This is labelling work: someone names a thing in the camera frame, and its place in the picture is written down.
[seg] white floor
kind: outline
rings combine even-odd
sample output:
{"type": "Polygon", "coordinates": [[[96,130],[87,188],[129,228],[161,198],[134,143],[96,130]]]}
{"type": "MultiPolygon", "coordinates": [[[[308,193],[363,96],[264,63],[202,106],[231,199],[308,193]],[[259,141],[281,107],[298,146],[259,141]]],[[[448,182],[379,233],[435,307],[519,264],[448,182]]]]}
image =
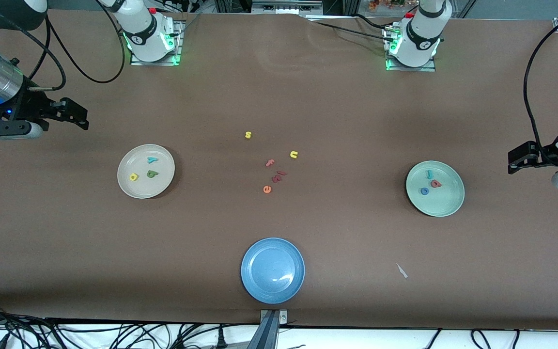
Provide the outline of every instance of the white floor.
{"type": "MultiPolygon", "coordinates": [[[[180,325],[169,325],[172,341],[177,336],[180,325]]],[[[113,329],[117,325],[69,325],[62,326],[70,329],[113,329]]],[[[248,342],[256,327],[251,325],[228,327],[224,329],[225,340],[228,343],[248,342]]],[[[281,330],[277,349],[293,349],[304,345],[303,349],[423,349],[428,345],[435,330],[327,330],[327,329],[290,329],[281,330]]],[[[491,349],[511,349],[515,332],[513,331],[484,331],[491,349]]],[[[5,331],[0,331],[0,340],[5,331]]],[[[68,333],[66,336],[83,349],[108,349],[118,331],[100,333],[68,333]]],[[[152,332],[160,347],[167,346],[168,332],[164,327],[152,332]]],[[[118,348],[124,348],[137,338],[137,334],[129,336],[118,348]]],[[[31,336],[25,337],[31,344],[31,336]]],[[[481,347],[486,348],[481,338],[477,336],[481,347]]],[[[210,349],[217,344],[217,331],[211,331],[186,342],[188,348],[197,345],[210,349]]],[[[134,349],[153,349],[149,341],[137,343],[134,349]]],[[[478,349],[471,340],[470,331],[442,331],[436,339],[432,349],[478,349]]],[[[558,332],[522,331],[516,349],[558,349],[558,332]]],[[[22,349],[20,342],[14,338],[9,340],[7,349],[22,349]]]]}

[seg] plate rim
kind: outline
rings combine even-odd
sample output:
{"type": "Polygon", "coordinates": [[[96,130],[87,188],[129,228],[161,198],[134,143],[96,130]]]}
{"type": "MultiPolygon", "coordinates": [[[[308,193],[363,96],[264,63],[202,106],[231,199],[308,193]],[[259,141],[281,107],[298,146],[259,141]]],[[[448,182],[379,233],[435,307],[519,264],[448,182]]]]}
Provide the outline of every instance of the plate rim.
{"type": "Polygon", "coordinates": [[[153,143],[146,143],[146,144],[141,144],[138,146],[135,146],[135,148],[132,148],[131,150],[129,150],[120,160],[120,165],[118,165],[118,171],[116,172],[117,175],[117,179],[118,179],[118,186],[120,186],[120,189],[128,196],[133,197],[133,199],[150,199],[151,197],[155,197],[159,194],[161,194],[162,192],[164,192],[166,190],[166,188],[169,187],[169,185],[171,185],[172,181],[173,181],[173,177],[175,177],[175,160],[173,159],[173,155],[171,155],[171,152],[169,152],[169,150],[167,150],[164,146],[158,145],[158,144],[153,144],[153,143]],[[169,179],[169,181],[167,182],[167,185],[162,188],[159,192],[157,192],[156,194],[152,195],[152,196],[148,196],[148,197],[137,197],[137,196],[133,196],[132,194],[128,193],[126,190],[124,190],[124,187],[122,186],[122,181],[120,180],[120,170],[124,167],[124,159],[126,159],[126,157],[128,157],[128,155],[130,155],[130,153],[133,153],[135,150],[137,150],[138,148],[142,148],[144,146],[156,146],[157,148],[160,148],[162,151],[164,151],[166,154],[169,155],[169,160],[171,162],[171,164],[173,165],[173,174],[171,176],[171,178],[169,179]]]}
{"type": "Polygon", "coordinates": [[[421,161],[420,163],[415,164],[414,166],[412,166],[410,168],[410,171],[408,171],[408,174],[406,175],[406,181],[404,184],[404,189],[406,191],[406,195],[408,196],[408,199],[410,200],[410,203],[412,204],[412,206],[414,206],[414,208],[416,208],[417,210],[419,210],[421,213],[426,214],[427,216],[430,217],[436,217],[436,218],[443,218],[443,217],[449,217],[452,214],[458,212],[458,210],[462,207],[462,205],[465,203],[465,196],[466,196],[466,188],[465,188],[465,182],[462,180],[462,177],[460,176],[460,174],[451,166],[447,165],[446,163],[442,162],[442,161],[437,161],[437,160],[426,160],[426,161],[421,161]],[[452,170],[452,172],[454,172],[458,178],[460,179],[460,184],[462,185],[462,200],[460,201],[460,204],[458,205],[458,207],[453,211],[450,212],[449,214],[445,214],[442,216],[436,216],[434,214],[429,214],[428,212],[425,212],[424,210],[422,210],[419,206],[417,206],[414,201],[412,201],[412,198],[410,197],[410,192],[408,192],[408,179],[410,177],[410,174],[415,170],[415,168],[419,165],[423,165],[425,163],[437,163],[440,165],[443,165],[447,168],[449,168],[450,170],[452,170]]]}
{"type": "Polygon", "coordinates": [[[266,304],[279,304],[279,303],[287,302],[288,300],[292,299],[294,296],[296,296],[296,294],[300,291],[301,287],[303,286],[303,283],[304,283],[304,281],[305,281],[305,274],[306,274],[306,267],[305,267],[305,260],[304,260],[304,258],[303,258],[303,254],[302,254],[301,251],[298,249],[298,247],[296,247],[296,245],[294,245],[293,243],[291,243],[290,241],[288,241],[288,240],[286,240],[286,239],[284,239],[284,238],[280,238],[280,237],[266,237],[266,238],[263,238],[263,239],[261,239],[261,240],[258,240],[258,241],[256,241],[255,243],[253,243],[253,244],[247,249],[247,251],[245,252],[244,256],[242,257],[242,262],[241,262],[241,282],[242,282],[242,285],[244,286],[245,290],[247,291],[247,293],[248,293],[251,297],[253,297],[255,300],[257,300],[257,301],[259,301],[259,302],[262,302],[262,303],[266,303],[266,304]],[[279,302],[277,302],[277,301],[261,300],[260,298],[257,298],[256,296],[254,296],[254,295],[251,293],[251,290],[247,287],[247,284],[246,284],[245,281],[244,281],[244,280],[245,280],[245,276],[246,276],[245,271],[248,269],[248,268],[247,268],[247,265],[248,265],[248,262],[250,261],[250,260],[246,260],[246,256],[249,254],[249,252],[251,252],[251,250],[252,250],[256,245],[261,244],[261,243],[264,243],[264,242],[268,242],[268,241],[280,241],[281,243],[287,243],[288,246],[294,248],[294,251],[297,252],[297,256],[299,257],[299,261],[295,261],[295,262],[297,262],[298,264],[302,265],[302,267],[303,267],[303,273],[302,273],[303,275],[299,278],[297,287],[296,287],[296,289],[294,290],[293,294],[292,294],[291,296],[289,296],[288,298],[286,298],[286,299],[284,299],[284,300],[281,300],[281,301],[279,301],[279,302]]]}

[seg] blue plate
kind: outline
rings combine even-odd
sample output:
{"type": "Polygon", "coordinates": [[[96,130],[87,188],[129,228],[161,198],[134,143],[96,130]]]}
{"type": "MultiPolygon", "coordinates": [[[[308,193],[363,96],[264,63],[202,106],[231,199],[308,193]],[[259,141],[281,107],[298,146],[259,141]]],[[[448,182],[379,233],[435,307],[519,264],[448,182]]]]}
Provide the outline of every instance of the blue plate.
{"type": "Polygon", "coordinates": [[[269,237],[248,249],[242,258],[241,278],[247,292],[256,300],[283,303],[301,289],[305,262],[292,243],[269,237]]]}

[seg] tabletop surface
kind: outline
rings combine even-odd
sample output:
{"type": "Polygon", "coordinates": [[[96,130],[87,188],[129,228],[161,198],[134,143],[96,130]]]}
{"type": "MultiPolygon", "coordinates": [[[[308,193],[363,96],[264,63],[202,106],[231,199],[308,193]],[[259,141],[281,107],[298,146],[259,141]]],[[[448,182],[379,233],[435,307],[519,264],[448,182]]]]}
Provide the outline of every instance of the tabletop surface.
{"type": "MultiPolygon", "coordinates": [[[[117,71],[104,13],[49,17],[87,73],[117,71]]],[[[180,66],[127,65],[111,84],[84,79],[52,43],[68,85],[49,97],[87,108],[90,128],[51,122],[40,139],[0,142],[0,306],[214,323],[272,307],[302,325],[558,329],[555,170],[507,174],[507,151],[532,139],[522,77],[550,28],[451,20],[437,71],[410,73],[385,71],[376,39],[297,16],[202,15],[180,66]],[[117,167],[145,143],[169,149],[177,171],[161,196],[132,199],[117,167]],[[465,184],[452,216],[407,199],[407,173],[428,159],[465,184]],[[287,175],[273,184],[276,170],[287,175]],[[251,298],[239,273],[265,237],[294,243],[306,265],[299,293],[276,306],[251,298]]],[[[27,73],[41,50],[1,31],[0,53],[27,73]]],[[[34,80],[59,79],[47,59],[34,80]]],[[[549,143],[558,34],[536,58],[529,98],[549,143]]]]}

